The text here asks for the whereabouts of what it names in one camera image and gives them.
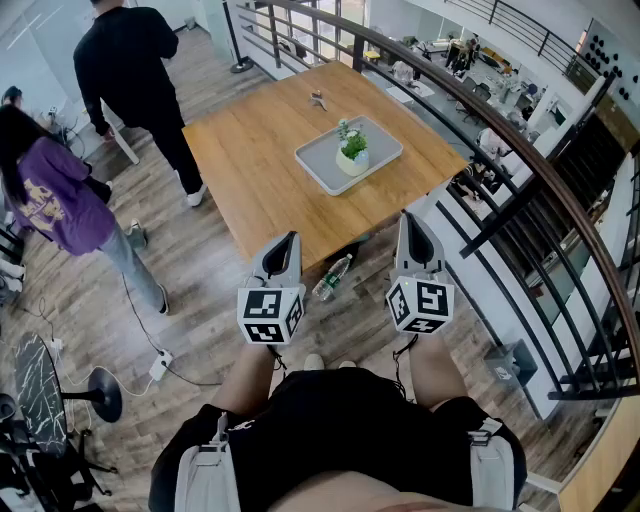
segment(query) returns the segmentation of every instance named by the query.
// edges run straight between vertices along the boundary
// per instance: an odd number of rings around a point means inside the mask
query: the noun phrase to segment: black shirt
[[[109,128],[100,99],[130,127],[150,124],[164,102],[175,103],[162,58],[177,50],[178,36],[150,7],[118,7],[96,19],[73,60],[84,104],[100,135]]]
[[[152,512],[173,512],[180,458],[213,438],[220,415],[205,405],[162,452],[151,476]],[[294,372],[253,421],[229,418],[241,509],[265,511],[325,471],[357,471],[399,491],[471,505],[467,431],[480,428],[485,418],[467,397],[432,413],[406,402],[394,382],[361,368]],[[517,495],[526,479],[524,452],[507,427],[497,435],[512,444],[518,461]]]

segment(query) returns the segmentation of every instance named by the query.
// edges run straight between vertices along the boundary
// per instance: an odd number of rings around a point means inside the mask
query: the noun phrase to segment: wooden handrail
[[[620,313],[620,320],[625,327],[633,354],[635,367],[640,370],[640,329],[636,323],[635,315],[631,304],[627,298],[618,270],[605,247],[600,235],[596,231],[591,219],[586,214],[573,192],[564,184],[562,178],[551,167],[549,162],[511,125],[506,118],[500,115],[493,107],[482,101],[478,96],[468,89],[463,88],[460,83],[440,67],[432,64],[402,44],[392,41],[384,35],[370,30],[362,25],[358,25],[345,18],[335,16],[319,9],[314,9],[290,0],[264,0],[263,3],[290,9],[310,16],[313,19],[333,25],[340,30],[344,30],[369,41],[374,46],[387,50],[407,64],[413,66],[421,74],[425,75],[438,87],[448,94],[454,96],[468,109],[475,111],[480,118],[491,128],[502,140],[504,140],[522,161],[538,176],[544,185],[555,195],[564,205],[571,217],[576,231],[582,237],[585,245],[589,249],[593,259],[598,266],[605,284],[611,294]]]

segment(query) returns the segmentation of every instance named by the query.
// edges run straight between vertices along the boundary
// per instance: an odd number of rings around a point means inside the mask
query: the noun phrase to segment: office desk
[[[312,106],[320,90],[328,112]],[[332,197],[294,151],[366,115],[404,146],[402,156]],[[240,251],[253,257],[277,235],[302,238],[302,267],[335,253],[466,165],[417,116],[364,76],[332,62],[262,87],[184,129],[202,177]]]

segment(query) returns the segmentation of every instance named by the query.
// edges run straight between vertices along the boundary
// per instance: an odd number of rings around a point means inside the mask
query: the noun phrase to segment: buckle
[[[489,446],[492,434],[488,430],[475,430],[467,433],[469,434],[471,446]]]

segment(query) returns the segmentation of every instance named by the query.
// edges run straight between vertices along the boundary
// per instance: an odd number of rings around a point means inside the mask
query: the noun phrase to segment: blue jeans
[[[116,224],[109,240],[100,247],[100,250],[142,294],[147,304],[156,311],[160,311],[164,306],[162,290],[134,251],[135,247],[143,247],[144,245],[142,230],[135,229],[131,235],[125,235],[122,228]]]

